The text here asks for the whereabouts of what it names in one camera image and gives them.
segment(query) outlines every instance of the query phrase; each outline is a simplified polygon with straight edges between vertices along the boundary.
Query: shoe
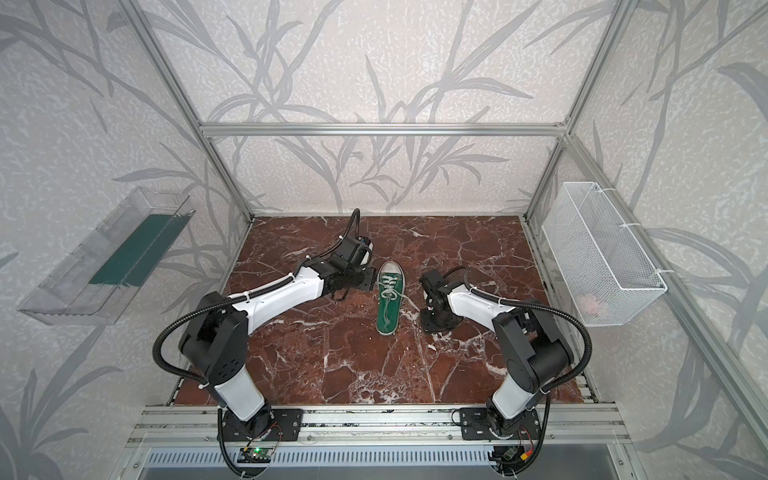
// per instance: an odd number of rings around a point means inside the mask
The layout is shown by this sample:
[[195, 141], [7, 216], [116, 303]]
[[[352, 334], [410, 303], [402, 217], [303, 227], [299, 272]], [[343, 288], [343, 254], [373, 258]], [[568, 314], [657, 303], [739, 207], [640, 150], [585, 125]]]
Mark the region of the shoe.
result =
[[406, 287], [406, 276], [395, 262], [385, 262], [379, 269], [379, 315], [376, 329], [382, 335], [392, 335], [400, 317], [402, 293]]

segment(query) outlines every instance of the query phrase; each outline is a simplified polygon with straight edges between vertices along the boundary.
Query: brown marble surface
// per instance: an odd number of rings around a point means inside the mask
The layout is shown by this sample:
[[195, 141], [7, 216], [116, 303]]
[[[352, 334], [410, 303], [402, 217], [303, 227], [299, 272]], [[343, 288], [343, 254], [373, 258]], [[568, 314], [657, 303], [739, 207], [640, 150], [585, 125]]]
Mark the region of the brown marble surface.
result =
[[[227, 284], [231, 293], [256, 288], [293, 271], [308, 253], [324, 251], [345, 217], [265, 217], [256, 220]], [[311, 403], [482, 403], [506, 374], [495, 335], [469, 320], [444, 334], [419, 323], [419, 277], [472, 266], [471, 280], [491, 293], [547, 298], [517, 217], [363, 217], [374, 265], [400, 264], [406, 295], [394, 335], [376, 332], [377, 290], [350, 290], [335, 303], [323, 297], [260, 327], [249, 340], [247, 368], [273, 405]], [[554, 402], [581, 402], [575, 382], [553, 391]], [[191, 382], [176, 403], [213, 403]]]

